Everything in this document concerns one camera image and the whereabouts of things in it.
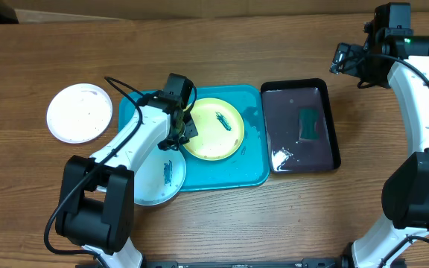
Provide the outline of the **teal plastic tray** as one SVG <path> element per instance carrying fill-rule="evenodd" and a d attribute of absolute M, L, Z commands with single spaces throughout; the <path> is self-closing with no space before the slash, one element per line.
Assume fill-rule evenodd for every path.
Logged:
<path fill-rule="evenodd" d="M 251 85 L 208 86 L 197 98 L 219 98 L 233 105 L 244 120 L 244 139 L 226 159 L 206 161 L 181 148 L 187 166 L 181 192 L 242 188 L 263 184 L 270 173 L 260 92 Z"/>

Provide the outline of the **green scrubbing sponge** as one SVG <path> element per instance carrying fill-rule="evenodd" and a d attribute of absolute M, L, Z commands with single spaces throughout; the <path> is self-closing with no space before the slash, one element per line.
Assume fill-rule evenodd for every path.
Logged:
<path fill-rule="evenodd" d="M 318 111 L 314 108 L 301 108 L 299 110 L 299 137 L 305 140 L 317 140 Z"/>

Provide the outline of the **yellow-rimmed plate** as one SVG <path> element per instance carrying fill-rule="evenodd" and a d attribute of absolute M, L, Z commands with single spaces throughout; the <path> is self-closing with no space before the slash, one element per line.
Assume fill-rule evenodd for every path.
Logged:
<path fill-rule="evenodd" d="M 234 154 L 244 140 L 244 120 L 230 103 L 219 98 L 195 102 L 191 116 L 197 135 L 184 148 L 198 159 L 217 161 Z"/>

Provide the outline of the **light blue plate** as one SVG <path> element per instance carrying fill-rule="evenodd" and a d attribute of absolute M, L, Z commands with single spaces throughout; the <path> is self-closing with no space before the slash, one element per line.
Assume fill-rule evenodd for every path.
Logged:
<path fill-rule="evenodd" d="M 175 197 L 186 176 L 185 158 L 180 151 L 152 150 L 134 179 L 134 203 L 161 205 Z"/>

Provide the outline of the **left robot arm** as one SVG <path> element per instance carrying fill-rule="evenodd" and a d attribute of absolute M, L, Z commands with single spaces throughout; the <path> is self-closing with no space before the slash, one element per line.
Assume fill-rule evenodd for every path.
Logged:
<path fill-rule="evenodd" d="M 56 255 L 91 255 L 100 267 L 145 267 L 130 239 L 134 178 L 154 148 L 178 150 L 197 135 L 191 110 L 197 89 L 171 73 L 165 87 L 138 100 L 124 129 L 89 158 L 72 156 L 64 167 L 58 206 L 44 231 Z"/>

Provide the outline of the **cardboard backdrop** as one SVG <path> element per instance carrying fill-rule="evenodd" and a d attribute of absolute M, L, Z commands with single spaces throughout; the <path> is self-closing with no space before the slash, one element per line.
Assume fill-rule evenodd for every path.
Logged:
<path fill-rule="evenodd" d="M 111 19 L 372 13 L 394 0 L 7 0 L 16 9 Z"/>

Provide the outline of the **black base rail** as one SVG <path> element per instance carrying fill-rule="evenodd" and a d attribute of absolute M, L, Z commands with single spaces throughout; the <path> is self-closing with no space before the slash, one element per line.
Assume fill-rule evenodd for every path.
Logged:
<path fill-rule="evenodd" d="M 255 262 L 197 262 L 177 263 L 176 261 L 142 261 L 147 268 L 341 268 L 353 267 L 347 257 L 341 258 L 304 258 L 301 261 L 255 261 Z"/>

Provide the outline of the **black plastic tray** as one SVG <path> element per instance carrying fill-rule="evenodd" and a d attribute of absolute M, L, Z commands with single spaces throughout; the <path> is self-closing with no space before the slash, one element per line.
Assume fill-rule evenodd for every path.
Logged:
<path fill-rule="evenodd" d="M 261 102 L 270 169 L 274 173 L 312 173 L 341 165 L 328 88 L 320 78 L 263 83 Z M 318 111 L 317 140 L 299 137 L 299 110 Z"/>

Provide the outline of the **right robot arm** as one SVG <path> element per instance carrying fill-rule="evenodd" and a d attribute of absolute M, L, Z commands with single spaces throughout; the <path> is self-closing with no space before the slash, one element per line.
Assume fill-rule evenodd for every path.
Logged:
<path fill-rule="evenodd" d="M 381 217 L 346 248 L 339 265 L 405 267 L 402 252 L 418 240 L 429 244 L 429 36 L 414 34 L 406 2 L 376 7 L 363 30 L 363 45 L 338 44 L 330 71 L 359 78 L 360 89 L 394 91 L 409 156 L 384 183 Z"/>

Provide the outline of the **white plate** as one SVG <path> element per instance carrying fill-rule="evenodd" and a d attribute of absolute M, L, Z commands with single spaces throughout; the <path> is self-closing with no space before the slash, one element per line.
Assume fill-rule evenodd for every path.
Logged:
<path fill-rule="evenodd" d="M 99 86 L 78 83 L 51 100 L 46 123 L 50 133 L 69 144 L 82 144 L 100 136 L 112 119 L 112 101 Z"/>

